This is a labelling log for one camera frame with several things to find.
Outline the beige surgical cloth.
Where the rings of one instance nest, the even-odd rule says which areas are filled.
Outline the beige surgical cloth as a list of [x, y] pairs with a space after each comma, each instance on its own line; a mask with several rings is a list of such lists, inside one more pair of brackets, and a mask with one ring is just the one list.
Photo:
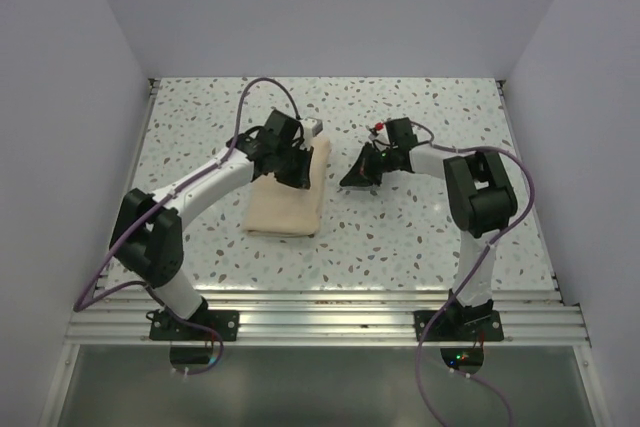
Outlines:
[[257, 179], [242, 222], [244, 232], [271, 237], [304, 237], [319, 232], [332, 145], [327, 136], [320, 135], [312, 146], [310, 188], [285, 186], [272, 174]]

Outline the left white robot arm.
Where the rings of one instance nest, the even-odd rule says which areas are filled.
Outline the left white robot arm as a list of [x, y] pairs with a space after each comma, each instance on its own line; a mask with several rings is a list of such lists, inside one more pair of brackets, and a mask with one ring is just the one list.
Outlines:
[[218, 154], [182, 179], [154, 192], [129, 191], [122, 200], [108, 256], [136, 274], [173, 312], [172, 326], [185, 339], [208, 326], [204, 298], [182, 271], [183, 232], [227, 194], [272, 174], [298, 190], [311, 186], [312, 140], [317, 119], [298, 120], [274, 110], [266, 122], [236, 131]]

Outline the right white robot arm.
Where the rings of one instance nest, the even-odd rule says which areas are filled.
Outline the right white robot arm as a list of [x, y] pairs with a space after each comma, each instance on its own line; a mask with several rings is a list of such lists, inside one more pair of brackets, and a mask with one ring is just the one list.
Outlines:
[[372, 127], [340, 186], [378, 187], [384, 174], [400, 171], [445, 182], [450, 216], [461, 240], [458, 273], [450, 293], [458, 307], [446, 314], [445, 326], [451, 336], [464, 340], [481, 327], [477, 311], [493, 306], [495, 244], [518, 210], [501, 159], [508, 153], [489, 146], [457, 149], [437, 145], [433, 139], [421, 141], [414, 132], [418, 126], [403, 117]]

